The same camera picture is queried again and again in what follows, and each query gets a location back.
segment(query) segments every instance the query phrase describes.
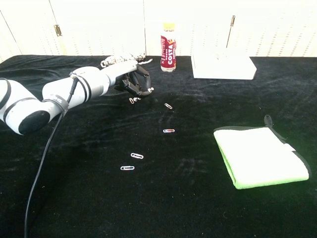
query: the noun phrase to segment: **folded towel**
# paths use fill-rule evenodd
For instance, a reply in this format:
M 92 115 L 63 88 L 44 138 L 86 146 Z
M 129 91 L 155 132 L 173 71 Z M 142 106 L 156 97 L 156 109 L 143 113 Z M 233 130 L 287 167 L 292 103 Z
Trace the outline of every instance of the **folded towel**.
M 309 179 L 306 161 L 269 126 L 226 126 L 214 137 L 237 189 Z

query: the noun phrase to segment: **bottle cap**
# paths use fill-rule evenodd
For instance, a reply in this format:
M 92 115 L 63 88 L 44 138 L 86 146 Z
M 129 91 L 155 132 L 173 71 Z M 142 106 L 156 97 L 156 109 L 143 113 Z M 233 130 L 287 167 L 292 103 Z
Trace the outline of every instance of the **bottle cap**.
M 175 24 L 174 23 L 163 23 L 164 30 L 174 30 Z

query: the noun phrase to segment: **robotic hand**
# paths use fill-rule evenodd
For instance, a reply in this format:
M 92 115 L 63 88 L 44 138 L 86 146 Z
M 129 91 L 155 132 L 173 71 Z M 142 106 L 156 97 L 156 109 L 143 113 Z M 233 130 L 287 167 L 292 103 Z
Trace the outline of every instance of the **robotic hand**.
M 136 73 L 145 78 L 146 91 L 142 91 Z M 41 129 L 58 114 L 66 114 L 69 109 L 104 95 L 111 86 L 139 98 L 153 90 L 149 73 L 136 60 L 101 70 L 92 66 L 78 68 L 68 78 L 47 83 L 42 101 L 20 83 L 0 78 L 0 119 L 17 134 L 26 135 Z

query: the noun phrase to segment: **silver paper clip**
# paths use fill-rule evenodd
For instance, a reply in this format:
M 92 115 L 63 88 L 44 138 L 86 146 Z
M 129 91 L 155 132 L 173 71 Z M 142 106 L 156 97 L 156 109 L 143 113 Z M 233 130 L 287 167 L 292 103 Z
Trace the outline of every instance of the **silver paper clip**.
M 136 158 L 136 159 L 143 159 L 144 158 L 143 155 L 139 155 L 139 154 L 136 154 L 136 153 L 131 153 L 131 157 Z
M 121 166 L 121 170 L 134 170 L 134 166 Z
M 169 108 L 169 109 L 173 109 L 173 107 L 172 107 L 171 105 L 167 104 L 167 103 L 165 103 L 164 105 L 165 105 L 167 108 Z
M 175 132 L 174 129 L 165 129 L 163 130 L 164 133 L 171 133 L 171 132 Z

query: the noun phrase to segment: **black tablecloth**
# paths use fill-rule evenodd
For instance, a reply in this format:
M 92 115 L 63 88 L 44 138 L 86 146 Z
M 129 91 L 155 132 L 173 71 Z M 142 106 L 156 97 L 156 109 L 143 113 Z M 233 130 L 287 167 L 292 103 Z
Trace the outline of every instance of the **black tablecloth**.
M 46 83 L 82 66 L 100 68 L 104 59 L 15 56 L 0 64 L 0 77 L 41 100 Z M 153 59 L 143 65 L 155 89 L 149 97 L 131 104 L 130 94 L 110 89 L 66 114 L 32 198 L 30 237 L 316 237 L 317 59 L 252 58 L 251 81 L 194 79 L 190 57 L 164 73 Z M 213 130 L 263 126 L 265 115 L 312 177 L 237 190 Z M 23 235 L 27 197 L 56 121 L 26 136 L 0 121 L 3 237 Z M 120 170 L 125 165 L 135 169 Z

